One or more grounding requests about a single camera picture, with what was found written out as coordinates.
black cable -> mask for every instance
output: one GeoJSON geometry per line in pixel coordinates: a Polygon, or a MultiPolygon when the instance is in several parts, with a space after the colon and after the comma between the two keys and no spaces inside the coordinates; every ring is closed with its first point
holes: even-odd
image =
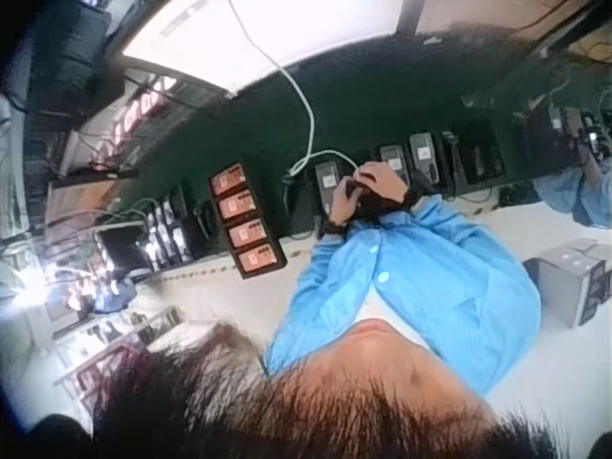
{"type": "Polygon", "coordinates": [[[95,148],[93,145],[91,145],[89,142],[87,142],[85,139],[83,139],[80,135],[80,132],[76,133],[78,135],[78,139],[87,147],[89,147],[94,153],[96,153],[97,155],[100,155],[99,150],[97,148],[95,148]]]}
{"type": "MultiPolygon", "coordinates": [[[[94,64],[92,64],[91,62],[85,60],[85,59],[81,59],[80,57],[76,57],[73,55],[61,55],[62,58],[67,59],[67,60],[72,60],[73,62],[77,62],[81,65],[84,65],[86,67],[89,67],[91,69],[93,69],[95,66],[94,64]]],[[[174,98],[172,96],[170,96],[167,92],[165,91],[159,91],[157,89],[155,89],[154,87],[152,87],[149,83],[147,82],[142,82],[142,81],[138,81],[135,78],[132,78],[131,76],[128,75],[123,75],[123,79],[125,81],[129,81],[130,83],[134,83],[136,84],[138,87],[145,87],[148,91],[151,91],[153,93],[157,93],[161,96],[164,96],[165,98],[167,98],[168,100],[174,102],[174,103],[178,103],[180,105],[183,105],[185,108],[189,108],[191,110],[195,110],[195,111],[199,111],[200,109],[194,105],[188,104],[186,102],[183,102],[182,100],[178,100],[177,98],[174,98]]]]}
{"type": "Polygon", "coordinates": [[[562,2],[558,3],[555,7],[550,8],[548,11],[546,11],[544,14],[542,14],[541,16],[539,16],[538,19],[536,19],[533,22],[530,22],[529,24],[524,25],[523,27],[519,27],[518,29],[514,29],[511,34],[514,35],[515,33],[518,32],[522,32],[522,31],[526,31],[527,29],[530,29],[531,27],[534,27],[538,24],[540,24],[541,22],[545,21],[546,19],[548,19],[550,16],[552,16],[555,12],[557,12],[559,9],[561,9],[569,0],[563,0],[562,2]]]}
{"type": "Polygon", "coordinates": [[[198,107],[196,107],[195,105],[191,105],[189,103],[183,102],[182,100],[178,100],[177,98],[174,98],[174,97],[170,96],[167,92],[159,91],[159,90],[155,89],[153,86],[151,86],[149,83],[142,83],[142,82],[138,81],[137,79],[134,79],[134,78],[132,78],[131,76],[128,76],[128,75],[124,75],[123,79],[125,79],[126,81],[129,81],[131,83],[134,83],[134,84],[136,84],[138,86],[143,86],[148,91],[151,91],[153,93],[157,93],[157,94],[167,98],[171,102],[178,103],[179,105],[183,105],[185,108],[188,108],[190,110],[194,110],[196,112],[200,111],[200,109],[198,107]]]}

sleeve cuff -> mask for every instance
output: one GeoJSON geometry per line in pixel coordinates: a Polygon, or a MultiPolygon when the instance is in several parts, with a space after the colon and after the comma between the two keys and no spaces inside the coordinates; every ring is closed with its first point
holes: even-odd
{"type": "Polygon", "coordinates": [[[341,245],[344,242],[344,238],[339,234],[324,234],[318,243],[322,246],[335,246],[341,245]]]}
{"type": "Polygon", "coordinates": [[[436,194],[435,196],[422,196],[421,199],[417,201],[417,204],[412,206],[412,209],[410,210],[410,212],[412,213],[412,215],[417,216],[420,213],[423,213],[424,211],[434,206],[439,201],[440,201],[439,194],[436,194]]]}

black device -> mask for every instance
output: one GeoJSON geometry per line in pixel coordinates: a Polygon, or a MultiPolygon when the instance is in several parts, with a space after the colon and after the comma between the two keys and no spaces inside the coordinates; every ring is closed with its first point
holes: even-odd
{"type": "Polygon", "coordinates": [[[217,220],[244,279],[284,268],[287,258],[268,225],[263,190],[244,162],[208,179],[217,220]]]}
{"type": "Polygon", "coordinates": [[[317,164],[315,175],[317,176],[318,193],[323,211],[325,215],[329,215],[334,201],[334,190],[340,181],[338,164],[334,161],[317,164]]]}
{"type": "Polygon", "coordinates": [[[439,184],[440,171],[436,163],[436,147],[432,135],[428,132],[413,134],[409,142],[415,169],[422,171],[432,185],[439,184]]]}
{"type": "Polygon", "coordinates": [[[580,164],[577,139],[572,135],[572,131],[578,132],[578,120],[575,115],[570,118],[568,122],[564,110],[548,103],[547,99],[527,118],[523,132],[525,149],[536,176],[580,164]]]}
{"type": "Polygon", "coordinates": [[[141,227],[124,227],[98,231],[94,240],[108,271],[130,273],[148,268],[147,260],[138,250],[141,227]]]}
{"type": "Polygon", "coordinates": [[[504,174],[504,162],[489,120],[454,122],[451,131],[443,133],[443,137],[450,144],[451,163],[455,169],[453,174],[459,175],[455,177],[455,182],[459,182],[457,185],[461,185],[464,179],[469,185],[474,185],[504,174]],[[456,143],[448,133],[455,136],[456,143]]]}

wrist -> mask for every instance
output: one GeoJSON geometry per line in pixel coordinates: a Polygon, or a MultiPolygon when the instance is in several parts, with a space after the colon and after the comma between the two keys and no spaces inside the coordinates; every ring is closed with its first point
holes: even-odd
{"type": "Polygon", "coordinates": [[[402,203],[404,201],[405,194],[408,192],[408,185],[402,184],[402,187],[399,187],[396,193],[391,196],[391,199],[397,203],[402,203]]]}
{"type": "Polygon", "coordinates": [[[333,225],[336,225],[337,227],[345,227],[346,226],[346,220],[343,220],[341,218],[338,218],[335,215],[330,215],[327,219],[327,221],[333,225]]]}
{"type": "Polygon", "coordinates": [[[327,220],[323,223],[323,234],[344,237],[346,236],[346,225],[338,225],[332,220],[327,220]]]}

worker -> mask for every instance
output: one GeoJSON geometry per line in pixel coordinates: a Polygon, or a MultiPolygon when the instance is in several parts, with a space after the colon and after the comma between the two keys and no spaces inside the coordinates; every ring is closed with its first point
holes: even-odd
{"type": "MultiPolygon", "coordinates": [[[[341,337],[371,329],[384,340],[406,338],[407,347],[443,365],[457,383],[487,394],[536,336],[536,286],[488,229],[468,222],[440,196],[420,196],[386,163],[363,165],[353,180],[402,209],[382,215],[378,225],[349,225],[363,187],[347,197],[350,179],[342,179],[325,235],[268,350],[270,370],[327,345],[343,348],[341,337]],[[376,320],[365,321],[371,317],[376,320]]],[[[413,365],[412,358],[401,363],[380,351],[371,361],[355,355],[346,361],[381,371],[413,365]]]]}
{"type": "Polygon", "coordinates": [[[612,228],[612,160],[598,163],[584,143],[578,143],[578,152],[580,165],[535,179],[535,191],[550,208],[572,214],[581,225],[612,228]]]}
{"type": "Polygon", "coordinates": [[[562,457],[548,428],[499,419],[483,399],[539,327],[520,262],[386,164],[353,180],[334,192],[267,371],[254,345],[214,337],[143,353],[106,387],[92,455],[562,457]],[[364,186],[395,210],[349,224],[364,186]]]}

